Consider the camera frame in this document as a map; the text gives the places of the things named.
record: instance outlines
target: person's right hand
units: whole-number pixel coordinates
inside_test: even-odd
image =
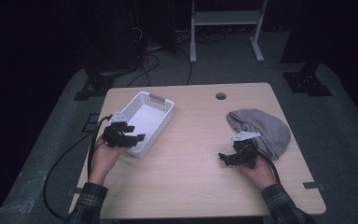
[[[237,169],[245,174],[256,187],[263,190],[268,186],[277,184],[274,174],[272,173],[269,164],[260,156],[257,156],[255,161],[255,168],[251,169],[244,165],[237,166]]]

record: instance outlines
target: gray cloth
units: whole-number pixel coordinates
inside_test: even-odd
[[[280,119],[258,109],[243,109],[229,112],[228,123],[238,132],[259,132],[254,143],[269,156],[277,160],[286,151],[290,142],[289,127]]]

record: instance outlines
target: white plastic basket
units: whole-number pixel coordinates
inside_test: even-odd
[[[128,125],[135,126],[129,135],[145,134],[145,139],[132,147],[131,155],[143,159],[153,146],[162,130],[172,118],[173,101],[153,93],[140,91],[121,111],[129,119]]]

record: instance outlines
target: dark background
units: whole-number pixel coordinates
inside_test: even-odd
[[[137,64],[139,51],[131,44],[134,24],[147,27],[151,36],[163,36],[160,42],[172,43],[175,25],[171,30],[150,25],[158,20],[150,12],[163,10],[161,1],[138,1],[139,14],[130,14],[128,5],[134,2],[0,0],[0,206],[66,83],[85,62]],[[190,1],[163,2],[176,14],[174,19],[170,13],[161,15],[188,28]],[[198,2],[200,9],[209,5]],[[257,1],[211,2],[215,9],[259,6]],[[358,1],[269,1],[264,29],[287,27],[292,33],[282,62],[302,63],[316,56],[337,73],[358,105]]]

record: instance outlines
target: hand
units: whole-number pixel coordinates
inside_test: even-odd
[[[103,182],[109,171],[115,166],[115,163],[121,153],[130,149],[129,147],[109,147],[101,137],[95,141],[96,149],[92,156],[91,174],[89,182],[103,185]]]
[[[268,186],[277,184],[274,174],[269,164],[261,157],[257,156],[255,168],[251,169],[244,165],[237,166],[237,169],[249,177],[256,187],[263,190]]]

